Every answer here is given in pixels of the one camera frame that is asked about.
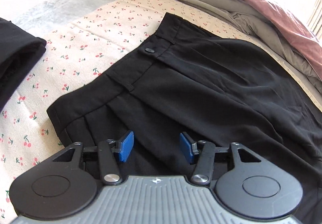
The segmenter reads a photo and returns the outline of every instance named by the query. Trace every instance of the black button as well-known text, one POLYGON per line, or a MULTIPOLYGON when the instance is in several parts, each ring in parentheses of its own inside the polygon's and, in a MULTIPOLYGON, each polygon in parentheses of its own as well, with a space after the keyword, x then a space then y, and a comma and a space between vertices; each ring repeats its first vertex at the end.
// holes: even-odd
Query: black button
POLYGON ((156 52, 155 50, 150 49, 150 48, 146 48, 146 49, 145 49, 145 51, 146 51, 146 52, 149 52, 149 53, 155 53, 155 52, 156 52))

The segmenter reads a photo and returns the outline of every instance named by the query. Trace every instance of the mattress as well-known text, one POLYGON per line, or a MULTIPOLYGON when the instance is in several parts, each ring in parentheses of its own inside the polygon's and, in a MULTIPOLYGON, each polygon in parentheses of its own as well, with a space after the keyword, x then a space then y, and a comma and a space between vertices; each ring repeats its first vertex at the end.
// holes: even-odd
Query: mattress
POLYGON ((308 80, 259 39, 177 0, 48 0, 13 23, 47 41, 46 53, 0 116, 0 223, 15 218, 11 182, 63 148, 46 113, 60 96, 88 84, 155 32, 166 12, 222 38, 254 43, 270 54, 322 110, 308 80))

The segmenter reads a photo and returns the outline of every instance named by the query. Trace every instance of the gray ribbed plate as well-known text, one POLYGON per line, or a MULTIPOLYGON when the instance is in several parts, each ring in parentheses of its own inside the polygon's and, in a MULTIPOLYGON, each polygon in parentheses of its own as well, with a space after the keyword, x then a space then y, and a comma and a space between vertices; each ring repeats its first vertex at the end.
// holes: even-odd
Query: gray ribbed plate
MULTIPOLYGON (((130 176, 106 186, 83 211, 63 220, 39 221, 19 216, 12 224, 251 224, 227 212, 210 190, 183 176, 130 176)), ((299 224, 294 217, 261 224, 299 224)))

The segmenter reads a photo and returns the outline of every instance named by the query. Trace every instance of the black fabric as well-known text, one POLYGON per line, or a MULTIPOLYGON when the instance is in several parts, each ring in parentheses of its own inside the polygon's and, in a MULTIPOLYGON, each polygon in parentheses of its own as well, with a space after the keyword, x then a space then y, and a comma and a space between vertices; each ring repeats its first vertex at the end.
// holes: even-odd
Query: black fabric
POLYGON ((65 146, 97 145, 133 130, 124 176, 190 176, 193 166, 179 149, 183 131, 218 146, 240 142, 302 183, 298 219, 322 221, 322 113, 249 42, 222 39, 167 13, 154 35, 47 113, 65 146))
POLYGON ((0 18, 0 110, 46 51, 46 41, 0 18))

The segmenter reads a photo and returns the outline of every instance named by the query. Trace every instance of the beige blanket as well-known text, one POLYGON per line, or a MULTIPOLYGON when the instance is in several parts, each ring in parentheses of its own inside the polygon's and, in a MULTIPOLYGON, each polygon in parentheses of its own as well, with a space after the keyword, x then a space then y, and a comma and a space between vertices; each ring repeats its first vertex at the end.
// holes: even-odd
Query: beige blanket
POLYGON ((248 35, 259 37, 268 47, 303 73, 322 93, 322 82, 307 60, 293 48, 273 24, 248 4, 239 0, 180 0, 197 7, 248 35))

